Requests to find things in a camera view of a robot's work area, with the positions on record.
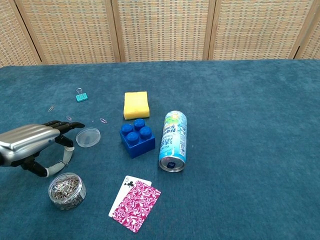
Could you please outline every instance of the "clear plastic lid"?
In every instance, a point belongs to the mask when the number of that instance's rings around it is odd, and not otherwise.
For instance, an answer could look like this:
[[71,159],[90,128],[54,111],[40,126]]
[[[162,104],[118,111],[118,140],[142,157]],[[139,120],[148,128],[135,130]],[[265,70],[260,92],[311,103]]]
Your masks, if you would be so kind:
[[89,148],[96,145],[100,141],[100,132],[98,129],[93,127],[88,127],[80,131],[75,140],[80,147]]

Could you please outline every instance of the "jar of paper clips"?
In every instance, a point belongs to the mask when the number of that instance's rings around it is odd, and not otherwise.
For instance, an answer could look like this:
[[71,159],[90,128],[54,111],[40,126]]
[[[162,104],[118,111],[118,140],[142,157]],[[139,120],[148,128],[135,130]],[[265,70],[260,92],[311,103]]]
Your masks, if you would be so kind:
[[57,208],[69,210],[82,203],[87,189],[77,174],[67,172],[57,176],[51,182],[48,193]]

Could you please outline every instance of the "plastic container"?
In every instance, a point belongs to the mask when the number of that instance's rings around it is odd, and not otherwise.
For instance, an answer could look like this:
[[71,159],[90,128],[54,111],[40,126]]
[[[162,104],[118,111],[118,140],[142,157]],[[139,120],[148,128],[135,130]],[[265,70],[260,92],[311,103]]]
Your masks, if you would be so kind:
[[98,129],[88,127],[80,131],[75,140],[80,147],[89,148],[96,145],[100,141],[101,135]]
[[57,176],[48,188],[54,205],[60,210],[75,208],[83,202],[87,189],[82,179],[75,173],[67,172]]

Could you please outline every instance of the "pink patterned card back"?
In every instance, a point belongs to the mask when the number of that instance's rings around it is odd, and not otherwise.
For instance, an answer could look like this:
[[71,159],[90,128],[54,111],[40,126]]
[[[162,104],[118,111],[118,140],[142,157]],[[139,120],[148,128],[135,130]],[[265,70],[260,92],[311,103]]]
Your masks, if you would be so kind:
[[115,209],[112,218],[132,232],[137,233],[146,220],[161,192],[137,181],[123,201]]

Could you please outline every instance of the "blue lego block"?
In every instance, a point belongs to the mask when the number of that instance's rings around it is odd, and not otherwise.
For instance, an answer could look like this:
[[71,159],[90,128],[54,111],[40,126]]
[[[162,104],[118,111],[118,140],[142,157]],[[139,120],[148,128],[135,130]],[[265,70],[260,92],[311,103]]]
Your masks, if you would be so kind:
[[88,96],[87,96],[86,93],[82,93],[82,94],[76,95],[75,97],[76,97],[76,101],[78,103],[88,99]]
[[155,136],[141,118],[136,119],[133,125],[122,125],[120,137],[132,159],[156,148]]

